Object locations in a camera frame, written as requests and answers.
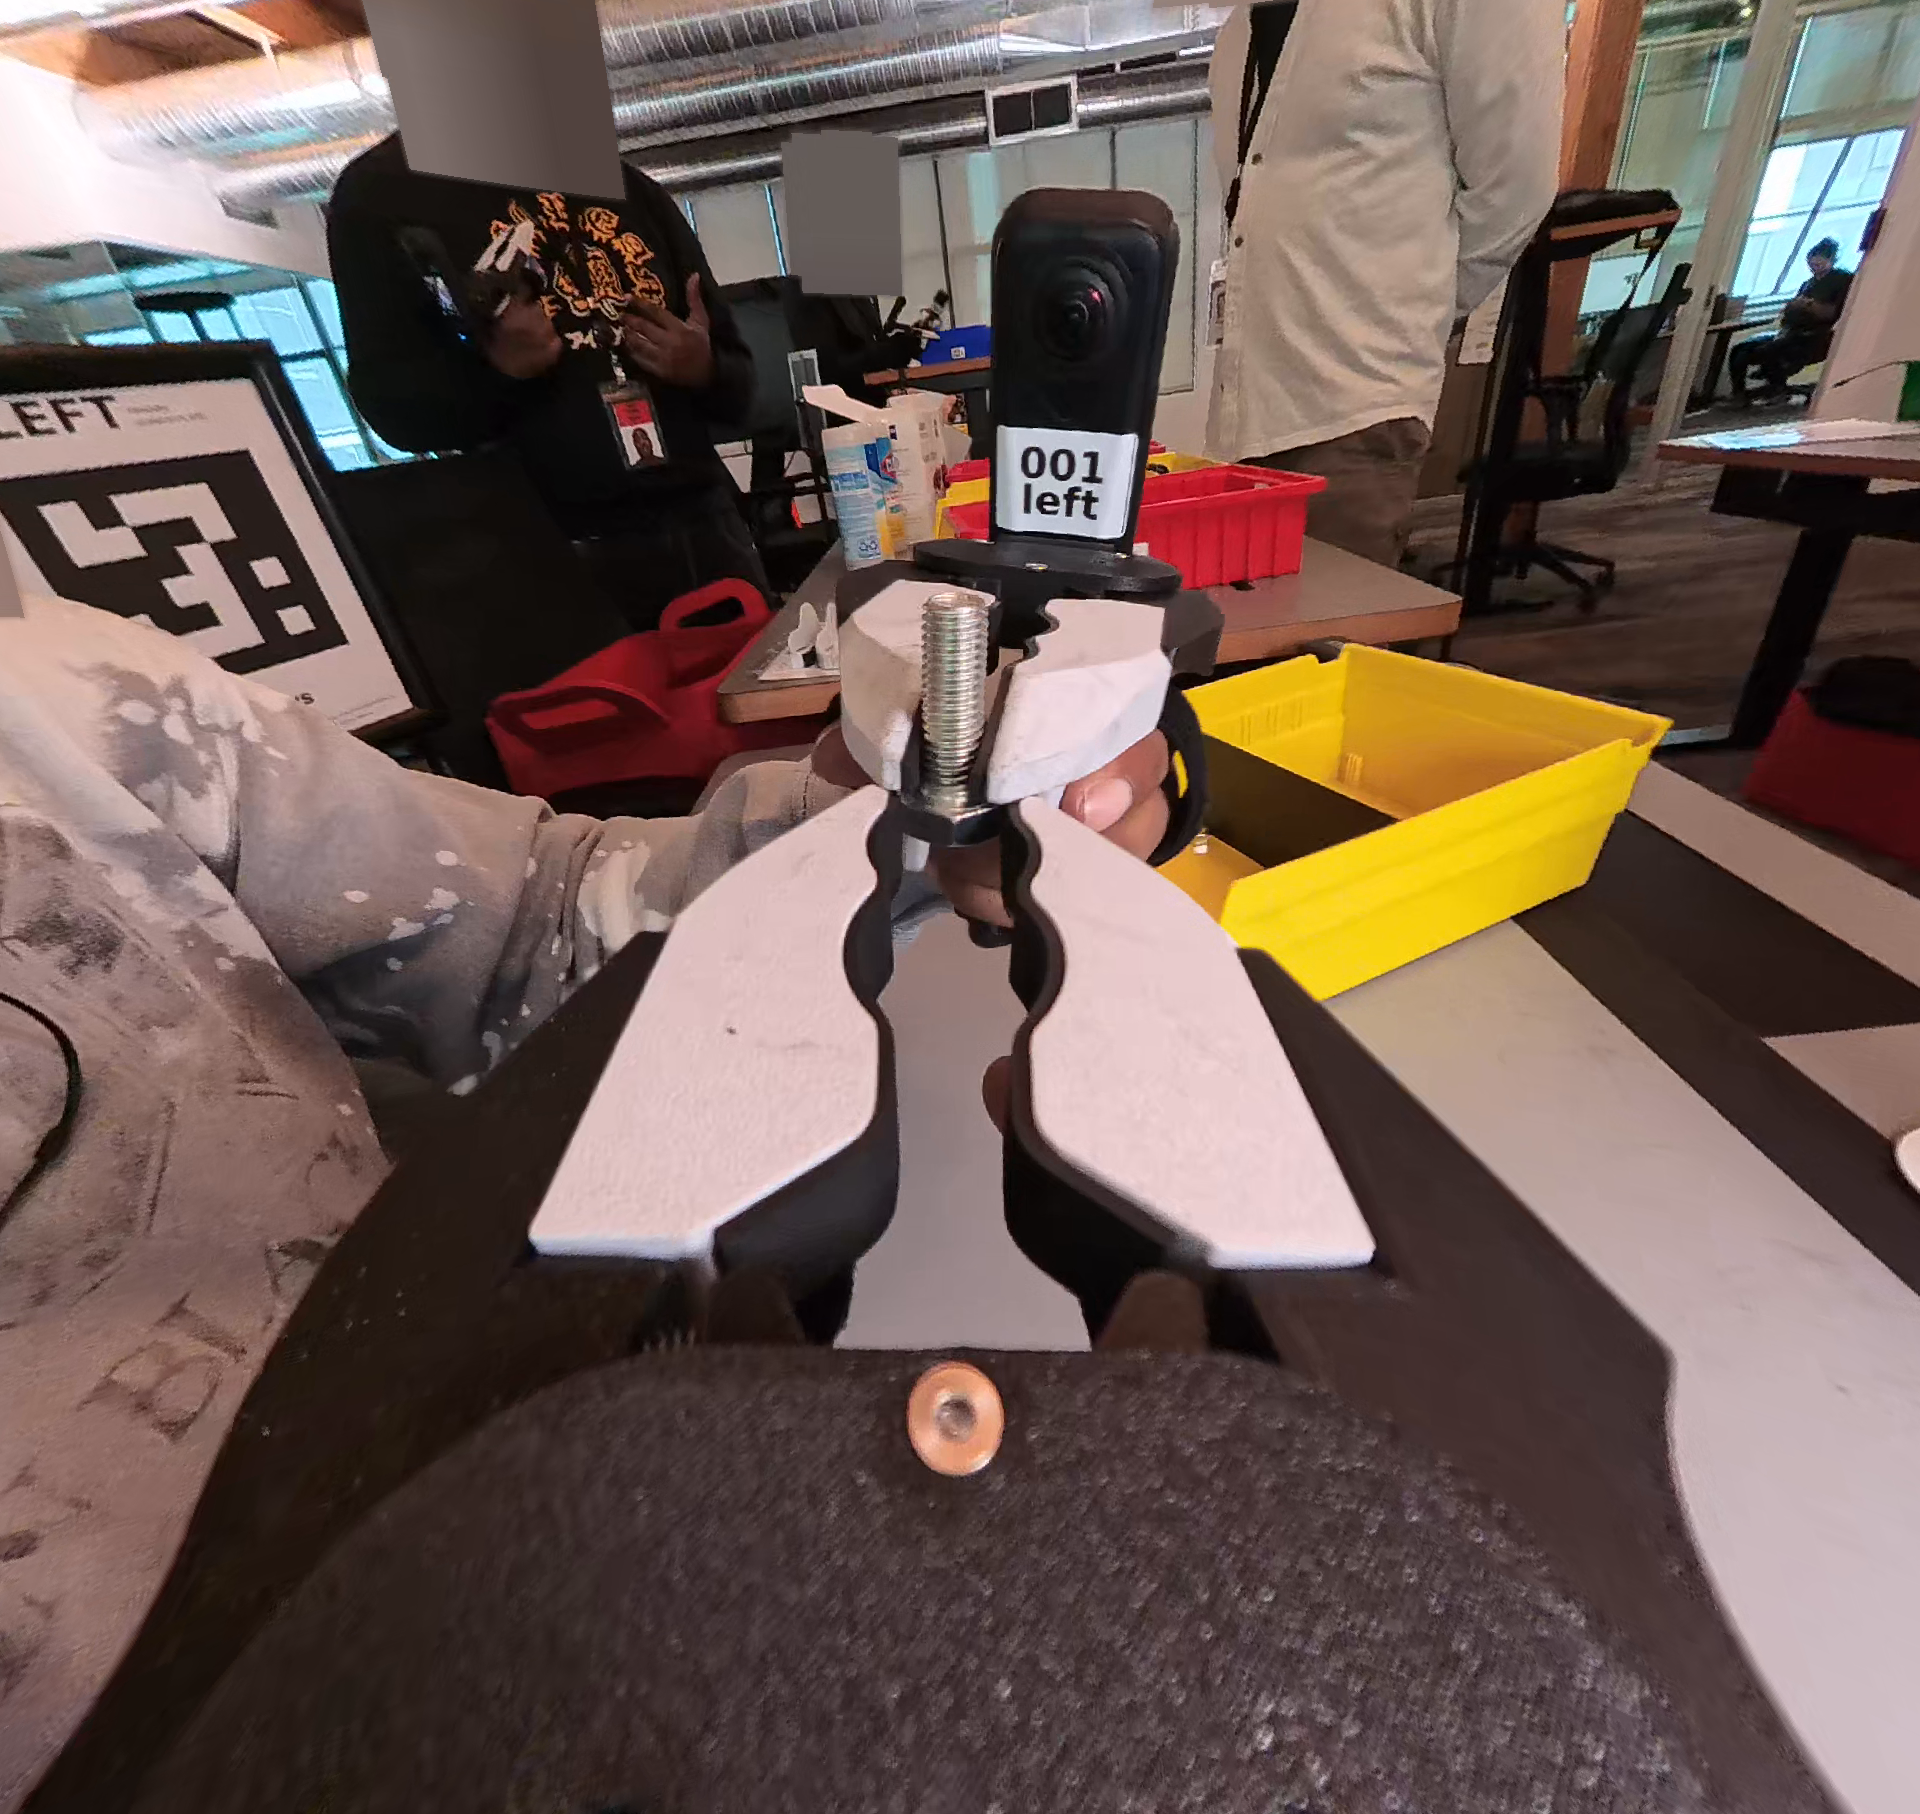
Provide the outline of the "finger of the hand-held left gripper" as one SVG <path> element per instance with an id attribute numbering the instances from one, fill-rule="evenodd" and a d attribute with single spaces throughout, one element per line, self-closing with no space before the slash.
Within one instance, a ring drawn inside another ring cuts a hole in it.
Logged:
<path id="1" fill-rule="evenodd" d="M 1163 607 L 1044 607 L 999 677 L 985 801 L 1060 801 L 1158 730 L 1171 687 Z"/>
<path id="2" fill-rule="evenodd" d="M 835 596 L 843 740 L 856 768 L 889 792 L 908 772 L 922 704 L 924 608 L 929 582 L 843 582 Z"/>

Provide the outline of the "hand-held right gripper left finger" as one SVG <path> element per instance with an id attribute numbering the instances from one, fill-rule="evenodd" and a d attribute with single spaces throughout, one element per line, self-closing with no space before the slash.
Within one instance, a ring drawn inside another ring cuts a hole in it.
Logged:
<path id="1" fill-rule="evenodd" d="M 856 791 L 704 890 L 664 937 L 534 1217 L 539 1256 L 853 1270 L 898 1200 L 900 828 Z"/>

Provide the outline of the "steel hex bolt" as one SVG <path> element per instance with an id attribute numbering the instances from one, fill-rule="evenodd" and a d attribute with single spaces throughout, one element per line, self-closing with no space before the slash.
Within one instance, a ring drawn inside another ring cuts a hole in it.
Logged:
<path id="1" fill-rule="evenodd" d="M 925 817 L 961 822 L 979 810 L 976 764 L 989 723 L 990 600 L 957 588 L 922 608 L 920 703 L 905 795 Z"/>

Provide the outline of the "yellow plastic bin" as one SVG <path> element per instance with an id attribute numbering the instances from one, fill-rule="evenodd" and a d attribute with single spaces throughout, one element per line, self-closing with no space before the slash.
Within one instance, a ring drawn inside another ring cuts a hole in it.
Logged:
<path id="1" fill-rule="evenodd" d="M 1348 647 L 1190 694 L 1204 736 L 1397 819 L 1259 871 L 1204 830 L 1163 867 L 1319 1002 L 1584 886 L 1665 718 Z"/>

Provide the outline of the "person's left forearm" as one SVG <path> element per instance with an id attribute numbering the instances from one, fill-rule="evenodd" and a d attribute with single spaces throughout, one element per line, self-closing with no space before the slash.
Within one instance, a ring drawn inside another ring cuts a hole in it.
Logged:
<path id="1" fill-rule="evenodd" d="M 594 819 L 340 744 L 237 804 L 230 890 L 344 1054 L 464 1096 L 622 947 L 865 782 L 832 759 L 746 768 L 685 817 Z"/>

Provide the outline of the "person's left hand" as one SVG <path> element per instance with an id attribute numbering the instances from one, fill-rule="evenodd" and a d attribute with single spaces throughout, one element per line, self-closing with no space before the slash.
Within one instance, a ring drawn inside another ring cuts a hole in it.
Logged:
<path id="1" fill-rule="evenodd" d="M 817 736 L 805 768 L 812 784 L 810 795 L 826 792 L 823 801 L 809 802 L 810 810 L 832 804 L 840 795 L 867 784 L 867 773 L 849 752 L 839 723 Z M 1134 860 L 1148 862 L 1171 825 L 1171 770 L 1171 740 L 1155 730 L 1113 761 L 1067 784 L 1057 802 L 1060 812 Z M 894 932 L 908 940 L 925 923 L 952 916 L 973 931 L 1007 932 L 1011 914 L 1001 886 L 999 842 L 935 848 L 925 871 L 920 877 L 905 876 L 900 882 Z"/>

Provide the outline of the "white wipes canister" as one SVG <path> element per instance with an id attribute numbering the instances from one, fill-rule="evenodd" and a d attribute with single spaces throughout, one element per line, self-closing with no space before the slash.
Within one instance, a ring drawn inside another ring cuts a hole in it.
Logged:
<path id="1" fill-rule="evenodd" d="M 890 421 L 882 410 L 821 434 L 843 564 L 854 572 L 896 559 L 908 540 Z"/>

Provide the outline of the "white carton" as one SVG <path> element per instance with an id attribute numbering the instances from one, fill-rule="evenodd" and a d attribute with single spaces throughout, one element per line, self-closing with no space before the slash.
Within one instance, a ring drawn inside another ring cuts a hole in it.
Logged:
<path id="1" fill-rule="evenodd" d="M 892 446 L 894 507 L 889 522 L 889 555 L 911 559 L 936 538 L 936 512 L 947 484 L 949 398 L 903 388 L 887 399 Z"/>

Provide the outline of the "black bin divider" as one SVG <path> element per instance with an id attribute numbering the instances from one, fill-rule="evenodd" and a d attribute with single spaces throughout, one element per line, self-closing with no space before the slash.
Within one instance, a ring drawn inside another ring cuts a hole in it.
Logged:
<path id="1" fill-rule="evenodd" d="M 1204 830 L 1259 871 L 1380 835 L 1397 823 L 1353 795 L 1205 736 Z"/>

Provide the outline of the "red plastic bin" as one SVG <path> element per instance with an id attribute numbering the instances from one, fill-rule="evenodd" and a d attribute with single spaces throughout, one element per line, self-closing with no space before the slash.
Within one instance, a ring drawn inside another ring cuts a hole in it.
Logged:
<path id="1" fill-rule="evenodd" d="M 1013 434 L 1004 456 L 936 508 L 927 569 L 1163 603 L 1185 588 L 1297 572 L 1320 476 L 1259 464 L 1159 457 L 1126 434 Z"/>

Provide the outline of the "red plastic basket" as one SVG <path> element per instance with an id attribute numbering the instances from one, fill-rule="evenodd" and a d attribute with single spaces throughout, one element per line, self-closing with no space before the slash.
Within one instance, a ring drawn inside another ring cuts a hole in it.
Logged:
<path id="1" fill-rule="evenodd" d="M 720 711 L 720 685 L 771 619 L 752 584 L 721 579 L 668 603 L 656 630 L 494 699 L 488 730 L 511 791 L 702 789 L 736 754 L 809 744 L 821 714 L 732 723 Z"/>

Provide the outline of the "black office chair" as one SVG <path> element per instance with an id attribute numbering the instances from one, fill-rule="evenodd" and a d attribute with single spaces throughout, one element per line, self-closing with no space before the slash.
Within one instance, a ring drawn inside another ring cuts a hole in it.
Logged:
<path id="1" fill-rule="evenodd" d="M 1614 242 L 1634 242 L 1643 270 L 1657 266 L 1683 211 L 1665 191 L 1568 191 L 1512 266 L 1494 334 L 1476 453 L 1461 469 L 1462 508 L 1450 569 L 1467 619 L 1532 612 L 1543 600 L 1499 600 L 1501 582 L 1533 574 L 1564 584 L 1580 612 L 1595 612 L 1616 588 L 1617 564 L 1555 546 L 1538 532 L 1512 533 L 1525 508 L 1610 496 L 1632 451 L 1630 412 L 1646 355 L 1689 295 L 1689 266 L 1645 308 L 1632 283 L 1602 314 L 1587 358 L 1549 373 L 1549 296 L 1560 266 L 1584 266 Z"/>

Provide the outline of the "red bag with grey trim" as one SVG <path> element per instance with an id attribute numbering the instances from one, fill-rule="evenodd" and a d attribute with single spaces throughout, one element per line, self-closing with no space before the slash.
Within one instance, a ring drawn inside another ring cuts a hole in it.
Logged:
<path id="1" fill-rule="evenodd" d="M 1797 690 L 1772 725 L 1743 799 L 1917 869 L 1917 662 L 1850 656 Z"/>

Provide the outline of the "wooden office desk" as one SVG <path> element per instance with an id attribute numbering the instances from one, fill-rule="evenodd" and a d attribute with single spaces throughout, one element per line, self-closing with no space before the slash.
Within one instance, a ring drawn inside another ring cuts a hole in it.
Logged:
<path id="1" fill-rule="evenodd" d="M 1717 517 L 1795 532 L 1787 574 L 1745 676 L 1732 723 L 1689 746 L 1763 746 L 1810 665 L 1855 544 L 1918 542 L 1917 424 L 1802 423 L 1661 440 L 1651 457 L 1717 475 Z"/>

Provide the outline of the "framed square-pattern tag poster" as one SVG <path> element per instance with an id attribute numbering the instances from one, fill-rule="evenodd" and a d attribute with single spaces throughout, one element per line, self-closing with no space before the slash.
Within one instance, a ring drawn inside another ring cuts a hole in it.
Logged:
<path id="1" fill-rule="evenodd" d="M 440 721 L 269 344 L 7 346 L 3 456 L 26 594 L 154 628 L 376 744 Z"/>

